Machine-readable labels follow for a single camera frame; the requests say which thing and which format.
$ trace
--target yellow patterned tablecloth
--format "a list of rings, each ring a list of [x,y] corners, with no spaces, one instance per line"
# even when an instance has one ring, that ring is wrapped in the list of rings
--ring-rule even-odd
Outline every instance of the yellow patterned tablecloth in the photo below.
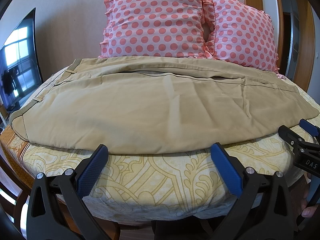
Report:
[[[61,73],[52,76],[39,90],[50,88]],[[284,82],[295,85],[288,79]],[[320,110],[309,95],[299,91]],[[320,126],[320,116],[310,122]],[[292,129],[306,141],[313,141],[300,127]],[[23,141],[16,136],[12,142],[14,145],[8,145],[11,153],[34,176],[39,172],[47,176],[61,174],[91,154],[85,150],[28,144],[17,156],[14,148]],[[293,153],[289,146],[277,134],[224,147],[245,167],[252,166],[259,173],[284,172],[289,186],[302,175],[301,170],[292,166]],[[110,155],[90,195],[83,200],[94,216],[128,223],[176,220],[190,215],[202,219],[225,215],[235,197],[228,193],[221,180],[211,161],[210,150],[203,149],[162,155]]]

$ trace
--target pink polka dot pillow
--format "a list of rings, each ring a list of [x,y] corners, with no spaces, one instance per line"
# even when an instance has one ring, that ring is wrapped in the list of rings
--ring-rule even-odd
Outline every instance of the pink polka dot pillow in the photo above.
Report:
[[[215,30],[206,43],[214,58],[278,73],[270,16],[238,0],[213,0]]]
[[[100,58],[212,58],[203,39],[203,3],[206,0],[105,0],[108,21]]]

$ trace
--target black television screen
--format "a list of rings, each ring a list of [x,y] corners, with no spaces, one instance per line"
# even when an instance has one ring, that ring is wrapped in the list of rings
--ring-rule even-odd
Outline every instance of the black television screen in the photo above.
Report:
[[[34,8],[0,50],[0,95],[8,112],[16,111],[43,83],[35,43]]]

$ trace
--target human hand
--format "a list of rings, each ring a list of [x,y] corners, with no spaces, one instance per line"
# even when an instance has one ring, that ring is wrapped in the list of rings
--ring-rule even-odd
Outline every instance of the human hand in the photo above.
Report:
[[[307,176],[309,179],[311,179],[310,173],[308,173]],[[303,199],[301,200],[301,211],[302,211],[301,216],[304,218],[311,218],[318,207],[318,204],[312,207],[307,207],[307,204],[308,204],[307,196],[309,194],[309,187],[310,187],[310,183],[306,185],[303,193]]]

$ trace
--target silver bolt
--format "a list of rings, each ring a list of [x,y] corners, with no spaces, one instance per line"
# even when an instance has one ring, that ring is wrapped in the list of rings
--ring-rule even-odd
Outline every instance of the silver bolt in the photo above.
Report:
[[[282,178],[283,177],[283,173],[281,171],[277,171],[276,172],[276,175],[279,177],[279,178]]]
[[[67,169],[64,174],[66,174],[67,176],[71,175],[73,173],[73,169]]]
[[[254,174],[254,168],[252,168],[252,167],[247,167],[247,168],[245,169],[245,171],[246,171],[247,173],[249,173],[249,174]]]
[[[43,177],[43,173],[42,172],[37,174],[37,179],[41,179],[42,177]]]

